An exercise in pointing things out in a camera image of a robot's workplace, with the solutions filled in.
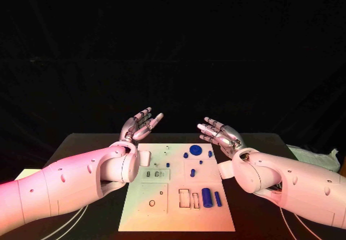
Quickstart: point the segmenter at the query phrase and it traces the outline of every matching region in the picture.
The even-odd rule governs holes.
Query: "black background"
[[[211,117],[345,155],[345,12],[341,0],[3,3],[2,181],[148,107],[158,133]]]

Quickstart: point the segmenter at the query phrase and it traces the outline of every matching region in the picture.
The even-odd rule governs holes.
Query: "robotic hand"
[[[230,126],[208,117],[205,121],[211,125],[198,125],[200,137],[233,159],[218,164],[223,179],[236,177],[249,193],[303,218],[346,229],[346,178],[321,166],[259,152]]]
[[[0,236],[37,219],[74,212],[135,180],[152,155],[138,150],[138,141],[165,116],[152,119],[150,111],[149,107],[127,120],[110,147],[67,157],[0,185]]]

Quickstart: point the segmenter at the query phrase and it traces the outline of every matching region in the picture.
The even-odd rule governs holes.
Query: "white pegboard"
[[[208,154],[214,151],[212,145],[197,144],[202,147],[200,156],[191,154],[192,145],[192,143],[139,144],[139,150],[152,152],[150,166],[140,167],[138,178],[129,185],[120,232],[236,231],[218,163],[214,153],[212,157]],[[212,192],[211,208],[204,207],[204,188],[210,188]],[[181,195],[181,189],[188,190],[189,207],[181,207],[181,198],[187,201],[187,191],[182,191]],[[215,192],[220,192],[223,207],[218,207]]]

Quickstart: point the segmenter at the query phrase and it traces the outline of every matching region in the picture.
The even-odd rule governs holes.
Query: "table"
[[[152,133],[142,143],[205,143],[200,139],[200,133]],[[286,143],[274,133],[241,134],[247,146],[260,152],[292,158],[296,160]],[[63,158],[109,147],[117,142],[120,134],[116,133],[74,133],[64,140],[45,167]],[[221,148],[214,145],[214,154],[218,163],[228,161]],[[247,193],[240,187],[236,178],[223,181],[227,200],[233,215],[236,232],[119,232],[123,208],[126,203],[129,184],[103,199],[89,205],[86,213],[63,240],[96,240],[96,239],[280,239],[292,240],[280,208],[264,198]],[[303,227],[293,213],[286,211],[285,217],[298,239],[315,240],[316,237]],[[73,218],[77,212],[39,219],[0,236],[0,240],[41,240],[48,236]],[[339,239],[346,230],[325,226],[316,222],[302,219],[323,240]],[[57,239],[73,226],[74,221],[50,238]]]

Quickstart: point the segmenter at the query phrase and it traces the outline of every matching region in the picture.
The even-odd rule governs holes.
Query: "robotic arm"
[[[150,165],[150,151],[138,141],[163,118],[152,108],[132,117],[120,140],[110,147],[67,157],[31,176],[0,185],[0,236],[24,224],[74,212],[133,182],[140,165]]]
[[[220,163],[223,179],[236,177],[241,188],[303,218],[346,229],[346,178],[313,164],[259,152],[240,133],[205,118],[200,137],[220,145],[233,159]]]

